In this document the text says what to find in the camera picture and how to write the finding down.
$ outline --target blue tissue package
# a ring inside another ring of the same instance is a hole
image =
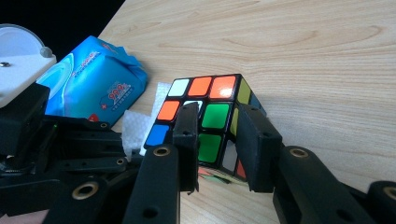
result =
[[[37,83],[50,88],[46,114],[114,125],[143,93],[148,76],[123,47],[89,36]]]

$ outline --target tissue pack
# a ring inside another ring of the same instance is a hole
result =
[[[238,106],[253,105],[264,116],[266,112],[240,74],[175,79],[143,148],[162,144],[166,132],[174,128],[178,109],[192,102],[199,106],[199,164],[245,181],[235,148]]]
[[[114,125],[145,90],[147,74],[124,48],[89,36],[37,83],[50,88],[47,115]]]

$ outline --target wood grain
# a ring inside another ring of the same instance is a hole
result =
[[[99,37],[149,74],[132,110],[150,113],[159,81],[241,73],[285,145],[357,189],[396,181],[394,1],[126,1]],[[182,223],[277,222],[271,195],[201,187],[182,196]]]

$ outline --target white tissue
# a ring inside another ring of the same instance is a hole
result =
[[[170,88],[171,84],[169,83],[158,83],[151,116],[129,110],[125,111],[122,119],[122,146],[128,161],[131,159],[133,149],[140,148],[140,155],[145,155],[146,150],[143,145]]]

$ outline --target rubik's cube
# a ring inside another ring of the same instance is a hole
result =
[[[254,105],[266,113],[240,74],[175,79],[143,147],[162,144],[175,125],[178,109],[193,102],[199,106],[199,164],[245,180],[235,149],[238,106]]]

